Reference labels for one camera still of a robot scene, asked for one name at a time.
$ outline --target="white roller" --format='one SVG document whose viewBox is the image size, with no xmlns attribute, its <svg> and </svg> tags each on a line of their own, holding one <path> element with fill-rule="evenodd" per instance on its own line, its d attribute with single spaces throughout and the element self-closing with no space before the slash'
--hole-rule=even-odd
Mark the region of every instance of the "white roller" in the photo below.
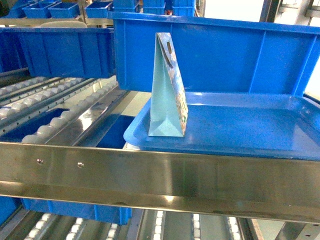
<svg viewBox="0 0 320 240">
<path fill-rule="evenodd" d="M 5 117 L 8 117 L 12 114 L 15 114 L 17 111 L 12 108 L 1 108 L 0 109 L 0 118 L 3 119 Z"/>
<path fill-rule="evenodd" d="M 57 87 L 53 87 L 53 88 L 50 88 L 50 89 L 48 89 L 48 90 L 51 91 L 51 92 L 53 92 L 54 94 L 57 94 L 57 93 L 60 92 L 60 89 L 57 88 Z"/>
<path fill-rule="evenodd" d="M 67 121 L 71 120 L 73 117 L 73 113 L 70 111 L 63 111 L 60 115 L 60 118 L 65 119 Z"/>
<path fill-rule="evenodd" d="M 63 85 L 59 85 L 57 88 L 62 92 L 64 90 L 66 90 L 68 87 L 63 84 Z"/>
<path fill-rule="evenodd" d="M 5 89 L 8 90 L 8 92 L 13 92 L 18 90 L 18 88 L 15 85 L 6 86 Z"/>
<path fill-rule="evenodd" d="M 37 100 L 38 102 L 41 102 L 47 99 L 47 97 L 44 94 L 37 93 L 36 95 L 34 95 L 34 99 Z"/>
<path fill-rule="evenodd" d="M 55 95 L 55 93 L 49 89 L 45 90 L 42 94 L 45 95 L 46 98 L 50 98 Z"/>
<path fill-rule="evenodd" d="M 47 138 L 50 135 L 52 135 L 55 132 L 55 128 L 48 125 L 43 125 L 39 127 L 38 131 L 36 132 L 36 135 L 40 138 Z"/>
<path fill-rule="evenodd" d="M 9 93 L 9 91 L 7 89 L 5 89 L 5 88 L 1 88 L 0 89 L 0 95 L 5 95 L 5 94 L 8 94 L 8 93 Z"/>
<path fill-rule="evenodd" d="M 78 106 L 78 105 L 74 105 L 72 107 L 70 107 L 70 112 L 72 113 L 73 116 L 75 116 L 76 114 L 79 114 L 82 110 L 82 107 L 81 106 Z"/>
<path fill-rule="evenodd" d="M 65 118 L 61 117 L 54 117 L 50 121 L 50 126 L 56 129 L 61 128 L 63 125 L 65 125 L 68 121 Z"/>
<path fill-rule="evenodd" d="M 40 232 L 39 229 L 32 229 L 29 232 L 28 237 L 34 239 L 38 235 L 39 232 Z"/>
<path fill-rule="evenodd" d="M 23 103 L 23 102 L 15 102 L 14 104 L 12 104 L 11 108 L 16 110 L 17 112 L 21 111 L 22 109 L 27 108 L 28 105 Z"/>
<path fill-rule="evenodd" d="M 23 144 L 41 144 L 43 140 L 37 135 L 27 135 L 21 142 Z"/>
<path fill-rule="evenodd" d="M 36 100 L 36 99 L 34 99 L 34 98 L 30 98 L 30 97 L 26 98 L 26 99 L 23 101 L 23 103 L 26 104 L 26 105 L 28 105 L 29 107 L 32 106 L 32 105 L 34 105 L 34 104 L 36 104 L 37 102 L 38 102 L 38 100 Z"/>
</svg>

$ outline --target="screw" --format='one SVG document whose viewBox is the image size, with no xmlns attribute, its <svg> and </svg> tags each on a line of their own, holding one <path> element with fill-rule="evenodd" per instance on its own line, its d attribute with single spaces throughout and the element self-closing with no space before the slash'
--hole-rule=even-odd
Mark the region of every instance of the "screw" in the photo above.
<svg viewBox="0 0 320 240">
<path fill-rule="evenodd" d="M 85 165 L 82 162 L 78 162 L 78 168 L 82 169 Z"/>
<path fill-rule="evenodd" d="M 41 165 L 41 164 L 44 163 L 44 161 L 43 161 L 42 159 L 40 159 L 40 158 L 38 158 L 38 159 L 36 160 L 36 162 L 37 162 L 39 165 Z"/>
</svg>

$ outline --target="light blue paper bag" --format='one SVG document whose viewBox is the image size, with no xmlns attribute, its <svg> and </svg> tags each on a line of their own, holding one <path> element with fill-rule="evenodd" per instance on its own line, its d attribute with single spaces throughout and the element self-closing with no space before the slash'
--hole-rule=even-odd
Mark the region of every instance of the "light blue paper bag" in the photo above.
<svg viewBox="0 0 320 240">
<path fill-rule="evenodd" d="M 188 106 L 170 33 L 155 37 L 149 136 L 183 137 Z"/>
</svg>

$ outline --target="blue crate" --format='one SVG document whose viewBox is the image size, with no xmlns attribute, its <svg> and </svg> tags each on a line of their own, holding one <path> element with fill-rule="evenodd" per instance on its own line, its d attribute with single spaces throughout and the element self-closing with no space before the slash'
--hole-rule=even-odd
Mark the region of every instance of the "blue crate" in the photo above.
<svg viewBox="0 0 320 240">
<path fill-rule="evenodd" d="M 318 27 L 123 12 L 110 17 L 117 80 L 125 90 L 151 92 L 159 32 L 171 33 L 189 92 L 302 96 L 320 55 Z"/>
<path fill-rule="evenodd" d="M 131 124 L 133 119 L 134 117 L 121 115 L 107 134 L 102 138 L 97 147 L 122 149 L 126 143 L 123 138 L 123 133 Z M 28 210 L 91 219 L 119 225 L 126 225 L 132 216 L 132 209 L 127 207 L 41 199 L 22 199 L 22 203 Z"/>
<path fill-rule="evenodd" d="M 88 18 L 107 18 L 108 12 L 112 10 L 112 1 L 94 1 L 89 6 L 85 7 Z"/>
<path fill-rule="evenodd" d="M 162 8 L 165 5 L 165 0 L 143 0 L 143 8 Z"/>
<path fill-rule="evenodd" d="M 122 13 L 138 13 L 140 10 L 139 5 L 137 4 L 134 7 L 114 7 L 114 12 L 122 12 Z"/>
<path fill-rule="evenodd" d="M 48 9 L 54 19 L 73 19 L 80 15 L 79 5 L 72 2 L 61 2 Z"/>
<path fill-rule="evenodd" d="M 21 205 L 18 198 L 0 196 L 0 226 L 14 213 Z"/>
<path fill-rule="evenodd" d="M 135 8 L 138 0 L 113 0 L 113 6 L 115 8 Z"/>
<path fill-rule="evenodd" d="M 174 7 L 195 7 L 196 0 L 172 0 Z"/>
<path fill-rule="evenodd" d="M 32 76 L 110 78 L 113 28 L 4 28 L 20 37 Z"/>
<path fill-rule="evenodd" d="M 26 68 L 28 65 L 19 37 L 2 30 L 0 28 L 0 73 Z"/>
<path fill-rule="evenodd" d="M 194 17 L 195 7 L 194 6 L 173 6 L 173 15 L 184 16 L 184 17 Z"/>
<path fill-rule="evenodd" d="M 165 5 L 162 7 L 143 7 L 144 14 L 158 14 L 164 15 L 165 14 Z"/>
<path fill-rule="evenodd" d="M 320 105 L 289 94 L 187 92 L 184 137 L 148 136 L 150 101 L 124 133 L 144 151 L 320 161 Z"/>
<path fill-rule="evenodd" d="M 24 7 L 23 11 L 29 19 L 48 19 L 51 17 L 48 8 L 53 6 L 54 4 L 55 3 L 41 1 Z"/>
</svg>

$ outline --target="stainless steel rail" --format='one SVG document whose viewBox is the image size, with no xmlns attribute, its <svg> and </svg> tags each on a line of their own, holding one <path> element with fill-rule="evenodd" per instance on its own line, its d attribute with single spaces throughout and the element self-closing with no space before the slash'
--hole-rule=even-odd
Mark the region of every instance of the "stainless steel rail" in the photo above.
<svg viewBox="0 0 320 240">
<path fill-rule="evenodd" d="M 320 223 L 317 161 L 5 142 L 0 155 L 4 196 Z"/>
</svg>

